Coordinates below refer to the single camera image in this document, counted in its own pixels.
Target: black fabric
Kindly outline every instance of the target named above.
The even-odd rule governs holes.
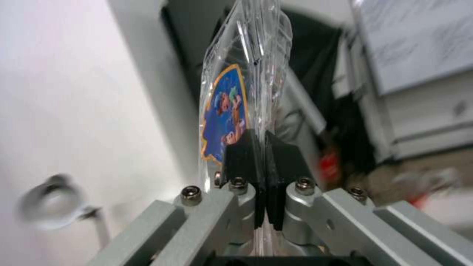
[[[327,118],[334,107],[332,81],[342,30],[298,13],[284,12],[291,20],[293,34],[289,66]]]
[[[358,103],[350,94],[333,95],[333,79],[342,29],[291,11],[284,11],[292,25],[289,65],[327,121],[327,130],[340,151],[344,176],[369,173],[375,168],[374,148],[369,141]],[[316,136],[319,148],[324,143]]]

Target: plastic wrapping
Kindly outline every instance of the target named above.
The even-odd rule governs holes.
[[[460,173],[455,168],[406,172],[393,179],[393,183],[404,188],[404,197],[416,207],[431,194],[448,192],[461,187]]]
[[[273,131],[292,32],[279,0],[237,0],[205,54],[199,106],[199,175],[205,191],[225,146],[246,129]]]

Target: blurred object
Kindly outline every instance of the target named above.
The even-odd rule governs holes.
[[[58,174],[34,187],[20,200],[21,220],[39,230],[54,230],[76,220],[92,218],[101,247],[110,241],[100,208],[87,206],[80,191],[70,184],[69,177]]]
[[[457,189],[461,185],[460,174],[455,168],[425,172],[406,172],[393,179],[404,188],[406,200],[422,208],[429,195]]]
[[[352,3],[380,95],[471,69],[471,0]]]
[[[473,190],[457,189],[448,194],[434,194],[425,199],[420,208],[428,216],[447,225],[470,241],[473,241]]]
[[[326,190],[332,190],[340,186],[342,171],[340,158],[335,149],[324,150],[320,158],[320,171]]]

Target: blue label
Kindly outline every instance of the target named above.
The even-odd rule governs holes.
[[[237,64],[227,67],[213,83],[204,112],[202,156],[221,163],[225,146],[236,143],[248,127],[245,84]]]

